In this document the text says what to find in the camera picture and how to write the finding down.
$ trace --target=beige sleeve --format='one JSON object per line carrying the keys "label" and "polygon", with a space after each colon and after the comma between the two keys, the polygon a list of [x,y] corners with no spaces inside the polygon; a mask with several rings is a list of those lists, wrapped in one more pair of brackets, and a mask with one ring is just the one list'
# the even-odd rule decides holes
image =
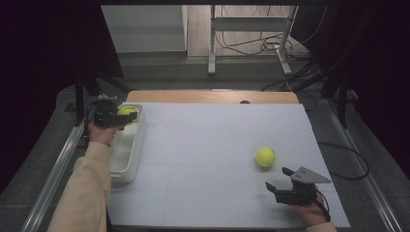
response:
{"label": "beige sleeve", "polygon": [[66,184],[47,231],[106,231],[105,206],[111,192],[112,150],[90,142]]}
{"label": "beige sleeve", "polygon": [[307,232],[337,232],[331,222],[314,225],[307,228]]}

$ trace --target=white tray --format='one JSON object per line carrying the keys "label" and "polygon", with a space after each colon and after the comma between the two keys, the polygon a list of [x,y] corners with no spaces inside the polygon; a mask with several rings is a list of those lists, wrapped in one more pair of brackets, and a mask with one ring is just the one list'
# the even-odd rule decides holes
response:
{"label": "white tray", "polygon": [[147,128],[142,105],[132,103],[123,103],[122,105],[134,107],[137,111],[137,119],[135,123],[125,126],[124,130],[118,130],[111,142],[113,154],[109,161],[109,167],[113,183],[128,183],[135,178]]}

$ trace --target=white tabletop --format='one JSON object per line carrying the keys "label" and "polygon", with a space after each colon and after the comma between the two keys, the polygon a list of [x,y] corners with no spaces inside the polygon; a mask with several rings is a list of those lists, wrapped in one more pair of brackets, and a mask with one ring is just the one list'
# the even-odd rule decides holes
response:
{"label": "white tabletop", "polygon": [[[282,167],[331,178],[300,104],[144,103],[147,131],[136,177],[113,186],[113,224],[170,228],[300,228],[265,181],[290,189]],[[256,151],[277,162],[264,169]],[[319,184],[336,227],[349,227],[333,184]]]}

